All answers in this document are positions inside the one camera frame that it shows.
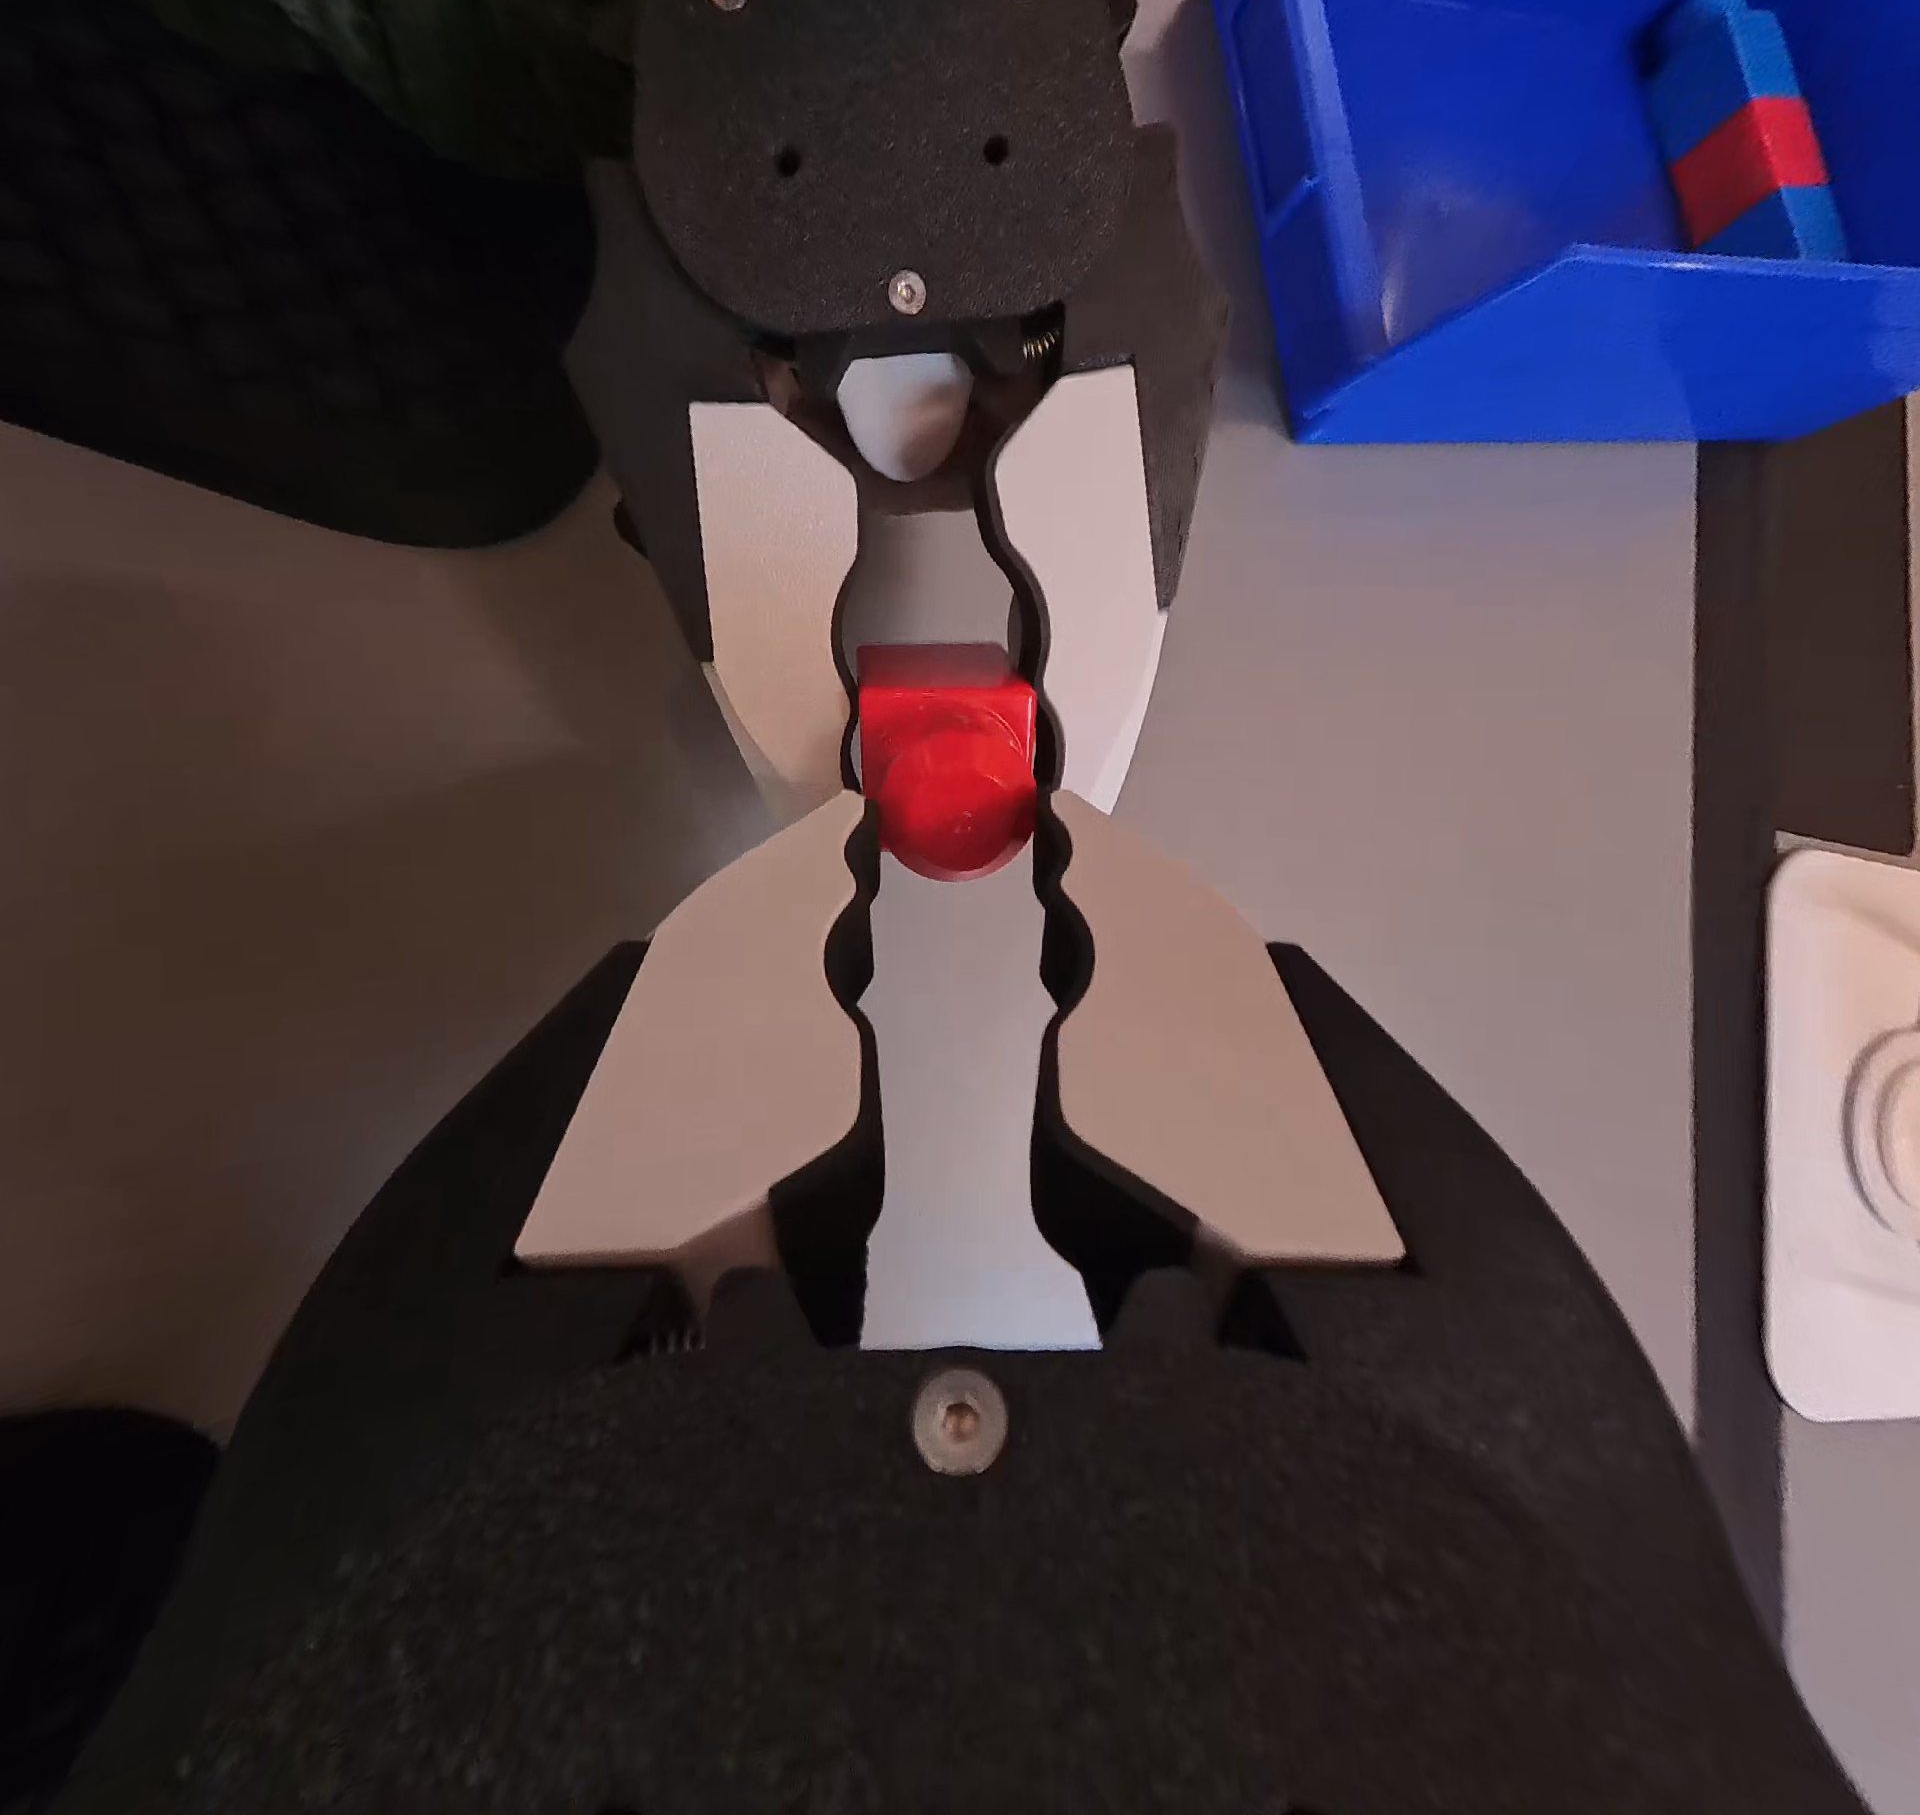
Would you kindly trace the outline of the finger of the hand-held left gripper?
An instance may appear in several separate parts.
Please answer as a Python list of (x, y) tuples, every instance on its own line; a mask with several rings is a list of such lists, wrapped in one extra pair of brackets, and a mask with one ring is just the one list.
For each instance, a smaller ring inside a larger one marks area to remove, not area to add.
[(766, 401), (695, 401), (704, 675), (767, 804), (842, 791), (851, 699), (837, 609), (858, 556), (851, 472)]
[(995, 449), (989, 495), (1033, 618), (1022, 645), (1051, 727), (1051, 780), (1115, 814), (1166, 627), (1135, 370), (1063, 373)]

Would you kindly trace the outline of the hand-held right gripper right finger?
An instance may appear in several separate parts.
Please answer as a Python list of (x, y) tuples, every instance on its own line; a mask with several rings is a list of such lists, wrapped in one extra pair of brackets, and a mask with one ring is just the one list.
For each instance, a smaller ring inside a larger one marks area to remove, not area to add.
[(1394, 1266), (1399, 1227), (1256, 931), (1091, 801), (1034, 839), (1031, 1205), (1080, 1274)]

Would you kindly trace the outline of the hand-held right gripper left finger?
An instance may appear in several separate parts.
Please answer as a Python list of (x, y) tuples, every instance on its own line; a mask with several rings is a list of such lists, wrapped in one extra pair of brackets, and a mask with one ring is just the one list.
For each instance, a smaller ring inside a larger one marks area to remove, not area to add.
[(877, 825), (832, 794), (660, 920), (515, 1241), (531, 1269), (665, 1266), (706, 1309), (780, 1269), (862, 1313), (885, 1153)]

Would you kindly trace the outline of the blue plastic bin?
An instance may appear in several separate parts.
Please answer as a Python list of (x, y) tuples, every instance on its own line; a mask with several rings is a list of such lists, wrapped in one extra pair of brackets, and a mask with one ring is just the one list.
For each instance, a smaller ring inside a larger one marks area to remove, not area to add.
[(1916, 392), (1916, 0), (1749, 0), (1841, 261), (1688, 243), (1686, 2), (1211, 0), (1295, 439), (1776, 441)]

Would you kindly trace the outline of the black textured pad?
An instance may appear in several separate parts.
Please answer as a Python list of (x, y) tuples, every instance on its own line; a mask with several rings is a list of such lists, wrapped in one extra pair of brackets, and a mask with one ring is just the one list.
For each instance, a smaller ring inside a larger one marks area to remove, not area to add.
[(562, 365), (592, 271), (581, 184), (446, 161), (133, 0), (2, 0), (6, 425), (383, 543), (505, 543), (600, 464)]

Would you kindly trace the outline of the person's black pants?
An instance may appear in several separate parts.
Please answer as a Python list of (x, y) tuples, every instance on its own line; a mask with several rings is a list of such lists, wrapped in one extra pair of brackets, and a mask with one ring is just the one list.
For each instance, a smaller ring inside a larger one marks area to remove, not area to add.
[(45, 1811), (126, 1683), (221, 1461), (128, 1407), (2, 1421), (2, 1808)]

